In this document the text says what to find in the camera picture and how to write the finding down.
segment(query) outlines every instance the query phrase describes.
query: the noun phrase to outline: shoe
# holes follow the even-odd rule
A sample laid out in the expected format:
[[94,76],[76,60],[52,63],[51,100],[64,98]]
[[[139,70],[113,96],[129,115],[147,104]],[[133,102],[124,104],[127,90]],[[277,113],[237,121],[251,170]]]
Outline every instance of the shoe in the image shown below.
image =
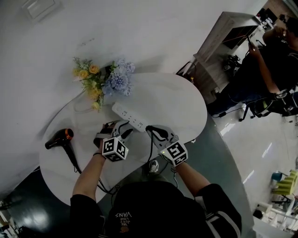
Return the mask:
[[158,162],[156,159],[153,159],[149,163],[149,173],[156,173],[158,171]]

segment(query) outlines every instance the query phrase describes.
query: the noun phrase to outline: desk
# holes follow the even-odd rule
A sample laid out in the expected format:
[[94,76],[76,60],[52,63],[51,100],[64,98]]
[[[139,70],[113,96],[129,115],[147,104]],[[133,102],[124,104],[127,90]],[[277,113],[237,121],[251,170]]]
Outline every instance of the desk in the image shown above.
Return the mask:
[[[134,91],[129,97],[117,95],[112,101],[137,112],[149,125],[170,127],[183,143],[195,139],[204,129],[207,110],[200,92],[187,80],[170,73],[140,73],[132,75]],[[120,119],[104,105],[101,111],[77,112],[84,95],[68,103],[53,119],[43,137],[43,144],[62,128],[74,131],[72,145],[78,164],[83,170],[97,150],[93,139],[102,124]],[[146,163],[150,153],[150,138],[147,133],[135,132],[126,146],[129,154],[125,161],[106,161],[101,179],[106,188],[115,186],[124,177]],[[157,156],[153,147],[152,158]],[[40,150],[42,176],[51,192],[65,204],[70,204],[72,190],[79,173],[74,172],[69,158],[61,147]],[[96,200],[100,201],[105,193],[96,190]]]

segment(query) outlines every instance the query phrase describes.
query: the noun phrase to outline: person sitting at desk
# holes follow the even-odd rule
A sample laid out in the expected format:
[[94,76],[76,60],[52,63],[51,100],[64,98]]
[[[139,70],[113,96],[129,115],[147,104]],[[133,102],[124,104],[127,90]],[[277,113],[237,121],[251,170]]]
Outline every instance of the person sitting at desk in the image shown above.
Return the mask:
[[[70,200],[72,237],[99,237],[105,225],[109,237],[240,238],[241,216],[222,188],[210,184],[185,162],[176,169],[195,199],[184,197],[173,184],[159,181],[153,174],[151,181],[120,188],[105,224],[95,199],[105,163],[101,152],[102,141],[74,186]],[[151,174],[157,172],[157,161],[150,165]]]
[[207,105],[210,115],[221,114],[238,103],[249,103],[270,97],[298,83],[298,20],[289,18],[287,30],[276,26],[263,35],[267,44],[258,49],[249,46],[233,81],[219,94],[216,101]]

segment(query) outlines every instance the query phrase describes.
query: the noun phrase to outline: black hair dryer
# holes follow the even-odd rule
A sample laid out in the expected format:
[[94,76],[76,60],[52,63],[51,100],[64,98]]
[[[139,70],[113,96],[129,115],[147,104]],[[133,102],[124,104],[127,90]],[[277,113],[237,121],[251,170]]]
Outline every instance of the black hair dryer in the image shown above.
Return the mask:
[[62,129],[55,133],[55,135],[45,144],[46,149],[61,146],[68,155],[71,163],[76,170],[81,173],[78,162],[76,161],[75,154],[70,144],[71,139],[74,136],[74,132],[71,129]]

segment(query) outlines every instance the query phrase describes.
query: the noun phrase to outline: white power strip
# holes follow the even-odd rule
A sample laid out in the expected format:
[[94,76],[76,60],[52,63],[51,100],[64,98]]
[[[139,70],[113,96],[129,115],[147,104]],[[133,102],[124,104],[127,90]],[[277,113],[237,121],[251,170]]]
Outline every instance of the white power strip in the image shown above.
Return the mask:
[[147,121],[145,121],[132,110],[126,108],[118,102],[115,102],[115,104],[112,106],[112,111],[124,120],[129,120],[129,123],[139,132],[146,131],[146,127],[148,126]]

